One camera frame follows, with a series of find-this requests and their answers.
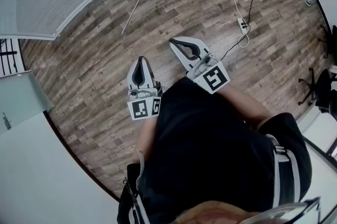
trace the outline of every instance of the black shirt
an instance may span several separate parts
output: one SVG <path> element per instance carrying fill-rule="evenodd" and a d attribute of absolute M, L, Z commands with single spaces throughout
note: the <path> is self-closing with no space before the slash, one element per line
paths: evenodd
<path fill-rule="evenodd" d="M 170 223 L 209 200 L 246 211 L 272 208 L 273 144 L 265 134 L 295 154 L 303 198 L 311 162 L 291 114 L 271 118 L 256 132 L 220 95 L 210 95 L 188 78 L 177 82 L 162 97 L 153 152 L 140 181 L 150 223 Z"/>

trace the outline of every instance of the black cable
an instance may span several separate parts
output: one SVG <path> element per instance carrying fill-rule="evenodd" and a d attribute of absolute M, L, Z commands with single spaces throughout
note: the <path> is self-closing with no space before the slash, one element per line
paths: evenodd
<path fill-rule="evenodd" d="M 248 30 L 248 32 L 245 34 L 245 37 L 246 37 L 247 34 L 251 31 L 250 25 L 248 25 L 248 27 L 249 27 L 249 30 Z M 220 61 L 222 61 L 222 60 L 224 59 L 224 57 L 227 55 L 227 53 L 228 53 L 229 51 L 231 51 L 231 50 L 232 50 L 235 46 L 237 46 L 242 40 L 244 40 L 245 37 L 242 38 L 240 41 L 238 41 L 238 42 L 237 42 L 235 45 L 233 45 L 230 49 L 228 49 L 228 50 L 226 51 L 225 55 L 220 59 Z"/>
<path fill-rule="evenodd" d="M 249 12 L 248 12 L 248 23 L 246 23 L 245 25 L 245 28 L 249 27 L 249 30 L 248 32 L 245 34 L 245 36 L 247 36 L 247 34 L 251 31 L 251 26 L 250 26 L 250 21 L 251 21 L 251 10 L 252 10 L 252 4 L 253 4 L 253 0 L 251 0 L 251 5 L 249 7 Z M 233 45 L 230 49 L 228 49 L 225 53 L 225 55 L 220 59 L 220 61 L 222 61 L 224 59 L 224 57 L 227 55 L 227 53 L 229 51 L 231 51 L 235 46 L 237 46 L 243 39 L 245 38 L 242 38 L 240 41 L 238 41 L 235 45 Z"/>

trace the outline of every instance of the white strap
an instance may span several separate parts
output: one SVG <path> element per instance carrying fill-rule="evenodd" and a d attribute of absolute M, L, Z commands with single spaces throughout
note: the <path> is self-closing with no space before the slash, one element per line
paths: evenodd
<path fill-rule="evenodd" d="M 291 167 L 293 169 L 293 177 L 294 177 L 294 202 L 300 201 L 301 194 L 301 182 L 300 182 L 300 173 L 299 167 L 297 165 L 296 157 L 293 152 L 287 150 L 286 153 L 291 161 Z"/>
<path fill-rule="evenodd" d="M 139 182 L 141 181 L 141 177 L 142 177 L 142 174 L 143 174 L 143 171 L 144 171 L 145 161 L 144 161 L 143 152 L 139 149 L 137 149 L 137 151 L 138 151 L 138 155 L 139 155 L 139 161 L 141 163 L 141 171 L 140 171 L 139 176 L 136 180 L 136 188 L 139 191 Z"/>
<path fill-rule="evenodd" d="M 274 151 L 274 200 L 273 208 L 279 206 L 280 203 L 280 170 L 279 170 L 279 161 L 277 159 L 277 154 Z"/>
<path fill-rule="evenodd" d="M 141 211 L 141 216 L 142 216 L 142 218 L 144 220 L 144 224 L 150 224 L 150 221 L 149 221 L 149 219 L 147 217 L 145 208 L 143 206 L 142 200 L 141 200 L 141 198 L 140 198 L 139 195 L 137 196 L 136 200 L 137 200 L 139 209 Z M 133 216 L 133 209 L 134 209 L 134 206 L 128 212 L 128 220 L 129 220 L 130 224 L 135 224 L 135 219 L 134 219 L 134 216 Z"/>
<path fill-rule="evenodd" d="M 143 220 L 144 220 L 144 224 L 150 224 L 150 221 L 147 217 L 147 214 L 146 214 L 146 211 L 145 211 L 145 208 L 143 206 L 143 203 L 142 203 L 142 200 L 141 200 L 140 196 L 138 195 L 136 199 L 137 199 L 138 206 L 141 210 L 141 214 L 142 214 L 142 217 L 143 217 Z"/>
<path fill-rule="evenodd" d="M 300 183 L 300 173 L 299 167 L 297 165 L 297 160 L 293 152 L 290 150 L 284 149 L 284 147 L 280 146 L 278 140 L 267 134 L 266 137 L 271 139 L 274 145 L 274 200 L 273 200 L 273 208 L 277 207 L 280 203 L 280 162 L 287 162 L 290 159 L 293 178 L 294 178 L 294 202 L 300 201 L 300 193 L 301 193 L 301 183 Z"/>

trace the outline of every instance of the door handle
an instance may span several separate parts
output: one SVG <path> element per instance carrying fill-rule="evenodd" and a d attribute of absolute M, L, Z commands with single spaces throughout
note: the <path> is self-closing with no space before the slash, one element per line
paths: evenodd
<path fill-rule="evenodd" d="M 4 117 L 3 117 L 3 120 L 4 120 L 4 123 L 5 123 L 5 126 L 7 128 L 7 130 L 10 130 L 12 127 L 11 127 L 11 122 L 8 121 L 8 118 L 6 117 L 5 113 L 4 114 Z"/>

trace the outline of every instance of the door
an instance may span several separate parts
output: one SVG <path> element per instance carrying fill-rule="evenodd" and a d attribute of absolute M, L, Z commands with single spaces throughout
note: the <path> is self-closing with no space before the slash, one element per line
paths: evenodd
<path fill-rule="evenodd" d="M 51 107 L 31 71 L 0 78 L 0 134 Z"/>

